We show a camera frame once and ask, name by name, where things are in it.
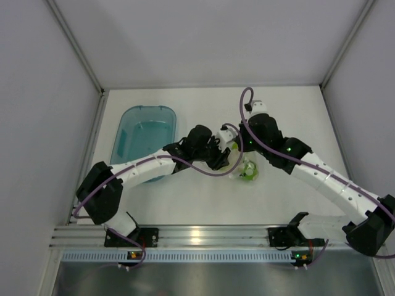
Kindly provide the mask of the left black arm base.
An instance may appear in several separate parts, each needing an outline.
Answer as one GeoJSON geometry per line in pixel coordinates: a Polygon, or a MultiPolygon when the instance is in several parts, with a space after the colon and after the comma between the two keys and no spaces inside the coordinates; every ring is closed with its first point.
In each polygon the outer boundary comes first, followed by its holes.
{"type": "MultiPolygon", "coordinates": [[[[147,227],[138,228],[129,234],[127,238],[142,247],[156,248],[159,240],[159,229],[147,227]]],[[[135,247],[134,244],[121,238],[110,230],[106,231],[104,246],[110,248],[135,247]]]]}

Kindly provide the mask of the clear zip top bag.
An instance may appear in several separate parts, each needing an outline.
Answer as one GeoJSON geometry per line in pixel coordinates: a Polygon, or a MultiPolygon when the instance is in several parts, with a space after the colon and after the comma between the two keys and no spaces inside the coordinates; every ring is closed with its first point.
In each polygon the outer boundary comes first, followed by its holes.
{"type": "MultiPolygon", "coordinates": [[[[230,146],[230,154],[228,156],[229,166],[225,168],[228,171],[238,161],[240,152],[237,143],[230,146]]],[[[244,152],[238,166],[228,174],[233,180],[242,181],[244,183],[252,183],[259,177],[259,166],[256,160],[255,152],[244,152]]]]}

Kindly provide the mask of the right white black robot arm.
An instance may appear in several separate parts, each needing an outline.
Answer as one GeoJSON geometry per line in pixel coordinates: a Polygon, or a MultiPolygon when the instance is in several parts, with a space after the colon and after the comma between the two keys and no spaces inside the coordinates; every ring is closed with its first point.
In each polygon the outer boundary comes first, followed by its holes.
{"type": "Polygon", "coordinates": [[[301,245],[309,239],[345,242],[355,251],[375,257],[394,231],[394,197],[362,189],[327,165],[297,138],[284,137],[266,112],[252,112],[241,126],[247,148],[265,157],[273,167],[306,183],[342,212],[341,216],[298,213],[287,225],[289,240],[301,245]]]}

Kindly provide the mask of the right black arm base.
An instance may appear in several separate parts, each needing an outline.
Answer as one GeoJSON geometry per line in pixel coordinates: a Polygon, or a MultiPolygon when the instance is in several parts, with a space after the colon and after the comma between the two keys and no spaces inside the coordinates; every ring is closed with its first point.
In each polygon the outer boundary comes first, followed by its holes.
{"type": "Polygon", "coordinates": [[[289,227],[268,228],[268,238],[271,247],[286,248],[301,244],[299,233],[289,227]]]}

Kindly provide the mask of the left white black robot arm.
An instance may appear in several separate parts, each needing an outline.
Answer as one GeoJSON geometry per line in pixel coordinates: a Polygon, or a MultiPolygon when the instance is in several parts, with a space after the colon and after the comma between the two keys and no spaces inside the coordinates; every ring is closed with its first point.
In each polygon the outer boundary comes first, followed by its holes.
{"type": "Polygon", "coordinates": [[[125,208],[130,190],[152,179],[173,175],[204,162],[214,175],[229,165],[230,145],[237,137],[233,128],[223,126],[216,135],[203,125],[195,126],[178,142],[167,144],[157,152],[134,161],[108,165],[101,161],[92,166],[76,191],[80,205],[74,212],[84,210],[96,225],[118,232],[126,246],[139,240],[138,224],[125,208]]]}

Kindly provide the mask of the green fake fruit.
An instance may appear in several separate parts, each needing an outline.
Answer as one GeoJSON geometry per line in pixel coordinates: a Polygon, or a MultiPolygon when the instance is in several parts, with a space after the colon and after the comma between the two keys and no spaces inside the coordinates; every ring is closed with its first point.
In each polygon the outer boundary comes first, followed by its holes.
{"type": "Polygon", "coordinates": [[[259,176],[258,166],[251,160],[246,160],[238,168],[238,177],[244,181],[254,181],[259,176]]]}

